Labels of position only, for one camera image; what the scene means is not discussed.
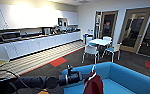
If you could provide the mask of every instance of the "kitchen counter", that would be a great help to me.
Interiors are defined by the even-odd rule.
[[[3,42],[0,42],[0,44],[10,43],[10,42],[16,42],[16,41],[23,41],[23,40],[29,40],[29,39],[35,39],[35,38],[42,38],[42,37],[48,37],[48,36],[54,36],[54,35],[60,35],[60,34],[73,33],[73,32],[78,32],[78,31],[80,31],[80,30],[67,31],[66,33],[64,32],[64,33],[51,34],[51,35],[39,35],[39,36],[32,36],[32,37],[24,37],[24,38],[20,38],[20,39],[3,41]]]
[[[11,60],[80,39],[80,31],[26,37],[0,42],[0,60]]]

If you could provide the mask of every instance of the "chair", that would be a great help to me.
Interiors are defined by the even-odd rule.
[[[104,37],[103,37],[103,40],[112,41],[112,38],[111,38],[111,37],[108,37],[108,36],[104,36]]]
[[[97,51],[97,47],[94,47],[94,46],[91,46],[91,45],[86,45],[85,46],[85,51],[84,51],[84,54],[83,54],[82,63],[84,62],[84,57],[85,57],[86,53],[95,55],[95,64],[96,64],[96,62],[97,62],[97,54],[98,54],[98,59],[99,59],[99,52]]]
[[[115,53],[115,52],[118,52],[118,60],[119,60],[119,57],[120,57],[120,50],[119,50],[120,45],[121,45],[121,43],[120,43],[120,44],[117,44],[117,45],[115,45],[115,46],[113,46],[113,47],[106,48],[106,49],[104,50],[103,54],[102,54],[102,58],[104,57],[104,54],[105,54],[106,51],[111,52],[111,53],[112,53],[112,62],[113,62],[114,53]]]
[[[86,38],[86,45],[92,45],[92,46],[95,46],[96,44],[95,43],[90,43],[89,41],[92,40],[92,37],[87,37]]]
[[[112,38],[111,38],[111,37],[108,37],[108,36],[104,36],[104,37],[103,37],[103,40],[112,41]]]

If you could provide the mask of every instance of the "microwave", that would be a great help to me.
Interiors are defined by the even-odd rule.
[[[3,41],[21,39],[20,31],[0,33]]]

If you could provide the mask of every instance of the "white table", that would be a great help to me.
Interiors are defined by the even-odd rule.
[[[112,41],[107,41],[107,40],[102,40],[102,39],[94,39],[94,40],[91,40],[89,42],[105,46],[107,44],[110,44]]]

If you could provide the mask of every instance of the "kitchen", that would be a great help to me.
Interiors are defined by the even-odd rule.
[[[79,40],[81,33],[77,28],[78,13],[75,11],[0,4],[0,49],[4,55],[1,54],[0,59],[9,61],[16,57]],[[43,40],[48,41],[48,44],[44,45]]]

